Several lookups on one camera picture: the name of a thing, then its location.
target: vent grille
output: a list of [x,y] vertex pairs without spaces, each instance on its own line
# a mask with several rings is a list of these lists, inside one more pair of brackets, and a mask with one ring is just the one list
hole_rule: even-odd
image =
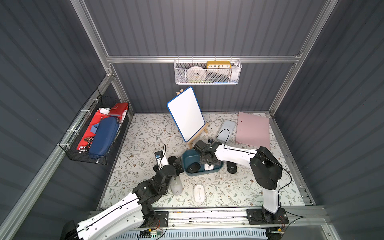
[[[137,240],[140,231],[127,231],[116,237],[116,239],[135,239]],[[225,239],[225,238],[241,238],[241,239],[268,239],[264,229],[258,228],[218,228],[210,229],[168,229],[162,240],[176,239]]]

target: red bag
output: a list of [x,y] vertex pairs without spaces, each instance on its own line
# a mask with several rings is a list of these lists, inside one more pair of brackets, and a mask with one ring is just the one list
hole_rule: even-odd
[[128,109],[128,103],[116,103],[116,105],[113,106],[109,111],[108,116],[121,118],[122,114],[127,109]]

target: black wire basket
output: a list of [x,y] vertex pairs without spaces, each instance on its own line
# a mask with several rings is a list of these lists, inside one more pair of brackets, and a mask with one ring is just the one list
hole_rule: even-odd
[[92,118],[94,114],[97,112],[99,108],[111,108],[113,107],[116,103],[121,103],[125,102],[123,100],[117,99],[117,98],[112,98],[104,95],[100,95],[98,97],[98,100],[95,100],[95,102],[91,105],[89,108],[88,113],[85,114],[85,116],[82,118],[81,122],[77,126],[76,131],[73,131],[69,141],[67,142],[68,145],[61,144],[61,148],[65,151],[66,155],[68,156],[69,159],[73,161],[80,161],[80,162],[90,162],[90,163],[96,163],[96,164],[102,164],[102,165],[107,165],[107,164],[113,164],[115,159],[117,158],[121,146],[124,142],[126,130],[128,127],[129,123],[129,114],[127,112],[127,115],[124,118],[124,121],[119,128],[115,140],[110,146],[108,152],[98,158],[98,159],[92,159],[89,157],[88,152],[81,153],[78,149],[77,146],[79,142],[81,141],[84,133],[86,132],[89,124],[92,121]]

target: teal plastic tray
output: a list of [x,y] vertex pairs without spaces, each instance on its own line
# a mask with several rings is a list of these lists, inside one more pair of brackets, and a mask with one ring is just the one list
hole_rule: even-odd
[[204,164],[200,164],[200,169],[198,172],[195,172],[195,173],[189,173],[187,172],[185,169],[191,165],[192,163],[194,162],[200,162],[200,155],[198,152],[196,152],[195,150],[193,149],[189,149],[189,150],[186,150],[183,155],[181,156],[181,160],[183,162],[183,168],[184,168],[184,171],[185,173],[188,175],[188,176],[197,176],[197,175],[203,175],[203,174],[208,174],[208,173],[213,173],[213,172],[218,172],[220,171],[220,169],[223,167],[224,163],[221,162],[221,165],[220,166],[214,166],[214,168],[212,170],[209,170],[209,171],[205,171],[204,170]]

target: whiteboard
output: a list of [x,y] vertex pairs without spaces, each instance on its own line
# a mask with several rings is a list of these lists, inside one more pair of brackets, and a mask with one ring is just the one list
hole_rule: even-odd
[[170,100],[167,107],[184,141],[188,142],[204,127],[205,121],[192,87]]

